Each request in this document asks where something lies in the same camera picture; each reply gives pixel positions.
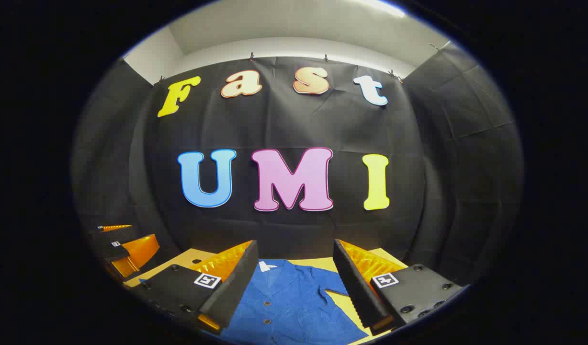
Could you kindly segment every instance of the white wall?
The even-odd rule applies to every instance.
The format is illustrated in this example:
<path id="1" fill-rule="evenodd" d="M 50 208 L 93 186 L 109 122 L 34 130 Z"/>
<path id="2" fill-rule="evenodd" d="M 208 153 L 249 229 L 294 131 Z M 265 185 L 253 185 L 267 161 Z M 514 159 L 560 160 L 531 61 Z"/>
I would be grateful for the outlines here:
<path id="1" fill-rule="evenodd" d="M 124 61 L 141 77 L 154 84 L 160 76 L 169 77 L 169 71 L 183 57 L 168 26 L 156 31 L 130 50 Z"/>
<path id="2" fill-rule="evenodd" d="M 305 37 L 266 37 L 246 39 L 201 49 L 182 57 L 169 72 L 169 77 L 188 70 L 236 59 L 254 57 L 310 57 L 351 63 L 406 77 L 415 67 L 382 53 L 351 44 Z"/>

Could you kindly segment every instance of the letter u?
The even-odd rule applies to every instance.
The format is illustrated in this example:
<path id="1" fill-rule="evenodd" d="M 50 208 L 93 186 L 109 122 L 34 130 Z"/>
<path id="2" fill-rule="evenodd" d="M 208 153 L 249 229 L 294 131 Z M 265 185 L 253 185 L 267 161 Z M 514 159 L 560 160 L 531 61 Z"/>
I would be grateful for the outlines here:
<path id="1" fill-rule="evenodd" d="M 181 186 L 183 195 L 198 207 L 218 207 L 224 205 L 232 195 L 231 162 L 237 152 L 230 149 L 211 152 L 211 159 L 217 164 L 217 189 L 213 193 L 205 193 L 200 188 L 200 162 L 204 155 L 200 152 L 182 153 L 177 158 L 181 165 Z"/>

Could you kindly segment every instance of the white ceiling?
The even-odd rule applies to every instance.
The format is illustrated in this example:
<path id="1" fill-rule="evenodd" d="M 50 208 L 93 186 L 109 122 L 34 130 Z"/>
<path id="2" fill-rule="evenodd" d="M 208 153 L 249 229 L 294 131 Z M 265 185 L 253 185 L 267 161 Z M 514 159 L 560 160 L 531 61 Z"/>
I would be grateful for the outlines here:
<path id="1" fill-rule="evenodd" d="M 421 65 L 449 38 L 360 0 L 220 0 L 169 25 L 184 54 L 262 37 L 309 37 L 362 46 Z"/>

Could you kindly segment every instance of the yellow table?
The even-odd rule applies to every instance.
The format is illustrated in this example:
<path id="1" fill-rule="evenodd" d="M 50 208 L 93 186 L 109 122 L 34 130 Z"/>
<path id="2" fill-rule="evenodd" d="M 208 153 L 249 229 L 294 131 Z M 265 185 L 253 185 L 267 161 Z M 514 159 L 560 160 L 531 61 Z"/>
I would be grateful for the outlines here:
<path id="1" fill-rule="evenodd" d="M 384 249 L 381 249 L 381 248 L 373 249 L 370 252 L 375 255 L 378 255 L 379 257 L 382 257 L 386 260 L 389 260 L 391 262 L 395 262 L 396 264 L 403 265 L 403 266 L 407 267 L 406 264 L 400 262 L 397 258 L 393 257 L 388 252 L 384 251 Z M 195 260 L 195 259 L 204 260 L 205 258 L 211 257 L 212 255 L 214 255 L 214 254 L 204 252 L 204 251 L 199 251 L 197 249 L 188 249 L 187 251 L 184 251 L 180 255 L 177 255 L 176 257 L 172 258 L 171 260 L 168 260 L 164 264 L 161 264 L 160 266 L 158 266 L 150 271 L 147 271 L 147 272 L 143 273 L 142 275 L 138 275 L 137 277 L 134 277 L 133 279 L 130 279 L 130 280 L 124 282 L 124 284 L 126 284 L 127 286 L 130 286 L 130 287 L 137 286 L 139 284 L 139 279 L 149 279 L 150 277 L 152 277 L 156 273 L 162 271 L 163 269 L 169 267 L 170 265 L 177 264 L 180 266 L 189 267 L 193 264 L 193 262 L 192 262 L 193 260 Z M 336 266 L 334 266 L 334 262 L 331 257 L 303 259 L 303 260 L 289 260 L 289 262 L 294 265 L 313 266 L 313 267 L 317 267 L 317 268 L 326 269 L 327 271 L 333 271 L 333 272 L 337 271 Z M 342 295 L 339 295 L 338 293 L 334 293 L 331 291 L 326 291 L 326 292 L 327 292 L 327 294 L 329 294 L 329 296 L 332 297 L 334 303 L 336 305 L 338 305 L 343 310 L 343 312 L 351 319 L 351 321 L 353 321 L 353 323 L 355 323 L 358 326 L 358 328 L 360 328 L 363 332 L 368 334 L 368 336 L 366 338 L 355 341 L 354 343 L 351 343 L 349 345 L 361 344 L 361 343 L 364 343 L 364 342 L 369 341 L 371 339 L 379 338 L 380 336 L 384 336 L 385 334 L 388 334 L 389 331 L 384 332 L 382 334 L 378 334 L 376 336 L 372 336 L 369 328 L 362 327 L 362 322 L 360 321 L 360 318 L 358 317 L 358 314 L 356 313 L 356 310 L 354 309 L 353 304 L 351 303 L 351 299 L 349 297 L 342 296 Z"/>

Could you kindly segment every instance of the blue letter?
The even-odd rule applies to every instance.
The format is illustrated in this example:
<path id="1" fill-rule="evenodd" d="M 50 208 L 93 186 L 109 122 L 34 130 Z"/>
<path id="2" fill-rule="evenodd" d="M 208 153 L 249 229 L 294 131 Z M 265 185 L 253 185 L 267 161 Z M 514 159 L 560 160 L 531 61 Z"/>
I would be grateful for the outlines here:
<path id="1" fill-rule="evenodd" d="M 366 98 L 371 104 L 388 104 L 388 99 L 384 96 L 379 96 L 377 93 L 377 88 L 381 88 L 381 83 L 379 81 L 374 81 L 370 76 L 362 76 L 354 78 L 353 82 L 360 84 L 360 88 L 362 88 L 362 96 L 364 96 L 364 98 Z"/>
<path id="2" fill-rule="evenodd" d="M 213 193 L 205 193 L 200 189 L 198 168 L 204 155 L 200 152 L 181 153 L 177 158 L 181 164 L 181 186 L 183 195 L 199 207 L 217 207 L 224 205 L 232 194 L 232 176 L 230 162 L 235 159 L 234 150 L 215 150 L 211 152 L 211 159 L 217 164 L 217 189 Z"/>

